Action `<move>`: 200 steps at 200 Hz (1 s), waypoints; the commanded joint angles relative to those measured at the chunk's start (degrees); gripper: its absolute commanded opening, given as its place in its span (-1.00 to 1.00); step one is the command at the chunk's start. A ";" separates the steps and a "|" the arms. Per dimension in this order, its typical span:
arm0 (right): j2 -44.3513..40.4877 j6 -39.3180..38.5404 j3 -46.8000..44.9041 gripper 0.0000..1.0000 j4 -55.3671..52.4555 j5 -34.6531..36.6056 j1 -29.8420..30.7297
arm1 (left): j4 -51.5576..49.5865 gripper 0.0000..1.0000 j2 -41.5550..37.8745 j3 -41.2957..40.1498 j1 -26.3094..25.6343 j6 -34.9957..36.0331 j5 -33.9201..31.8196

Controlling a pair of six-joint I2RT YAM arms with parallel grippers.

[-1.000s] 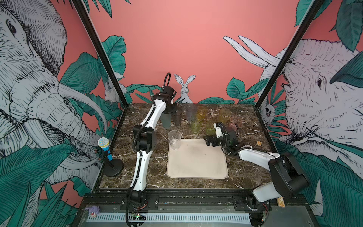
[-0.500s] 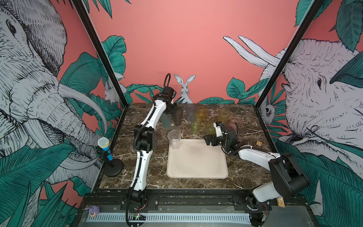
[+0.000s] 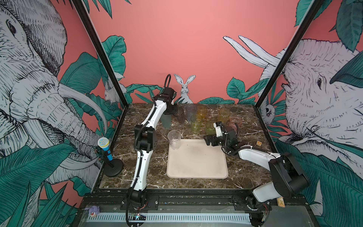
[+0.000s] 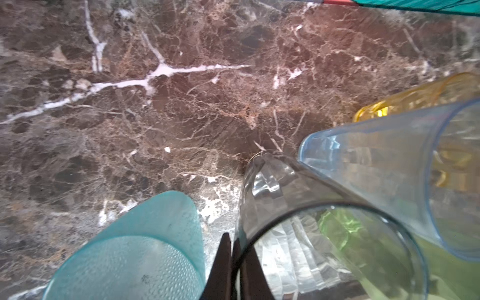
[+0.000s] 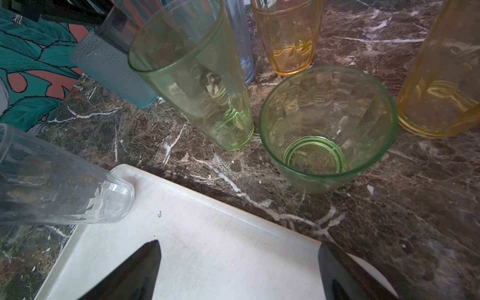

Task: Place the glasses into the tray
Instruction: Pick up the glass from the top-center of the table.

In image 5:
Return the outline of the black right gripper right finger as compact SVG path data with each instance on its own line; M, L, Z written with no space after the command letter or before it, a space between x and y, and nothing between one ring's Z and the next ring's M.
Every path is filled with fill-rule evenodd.
M318 252L319 272L327 300L397 300L390 282L365 260L327 241Z

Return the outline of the smoky grey tall tumbler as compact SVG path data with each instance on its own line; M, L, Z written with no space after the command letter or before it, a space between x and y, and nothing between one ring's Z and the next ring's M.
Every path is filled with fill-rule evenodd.
M102 40L124 54L128 54L131 43L140 27L118 7L113 6L106 19L94 32Z

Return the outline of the clear tall plastic tumbler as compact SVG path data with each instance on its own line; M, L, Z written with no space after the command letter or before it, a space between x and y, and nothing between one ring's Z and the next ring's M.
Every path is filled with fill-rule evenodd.
M88 225L122 220L135 188L36 136L1 124L1 224Z

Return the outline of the pale blue tall tumbler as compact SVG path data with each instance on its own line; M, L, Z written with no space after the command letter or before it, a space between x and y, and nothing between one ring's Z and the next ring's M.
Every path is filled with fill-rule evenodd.
M226 0L225 5L234 35L242 73L245 83L248 85L253 80L255 67L245 2L243 0Z

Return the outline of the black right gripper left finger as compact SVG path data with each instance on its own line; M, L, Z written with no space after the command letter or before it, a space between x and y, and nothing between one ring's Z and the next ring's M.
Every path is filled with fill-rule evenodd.
M161 265L161 247L157 240L142 245L113 270L82 300L151 300Z

